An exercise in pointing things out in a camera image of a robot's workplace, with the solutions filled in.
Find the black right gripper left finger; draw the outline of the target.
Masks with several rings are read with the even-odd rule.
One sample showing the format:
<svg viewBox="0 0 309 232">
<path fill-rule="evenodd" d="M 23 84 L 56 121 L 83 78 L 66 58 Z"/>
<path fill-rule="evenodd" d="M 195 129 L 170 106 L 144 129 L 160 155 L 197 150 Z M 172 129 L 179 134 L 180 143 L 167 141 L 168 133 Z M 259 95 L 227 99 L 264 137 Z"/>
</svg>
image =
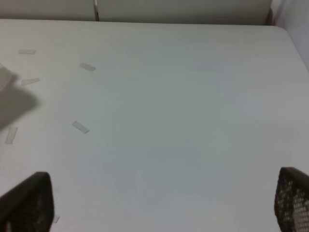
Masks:
<svg viewBox="0 0 309 232">
<path fill-rule="evenodd" d="M 2 232 L 48 232 L 54 220 L 49 173 L 36 172 L 0 197 Z"/>
</svg>

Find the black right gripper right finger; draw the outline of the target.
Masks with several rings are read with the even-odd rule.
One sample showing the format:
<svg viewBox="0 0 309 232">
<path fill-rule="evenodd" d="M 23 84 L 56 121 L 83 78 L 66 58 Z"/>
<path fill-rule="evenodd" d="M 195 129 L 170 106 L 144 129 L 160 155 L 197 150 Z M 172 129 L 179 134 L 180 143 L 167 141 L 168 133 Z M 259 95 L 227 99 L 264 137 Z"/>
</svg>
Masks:
<svg viewBox="0 0 309 232">
<path fill-rule="evenodd" d="M 309 176 L 294 167 L 280 169 L 274 213 L 282 232 L 309 231 Z"/>
</svg>

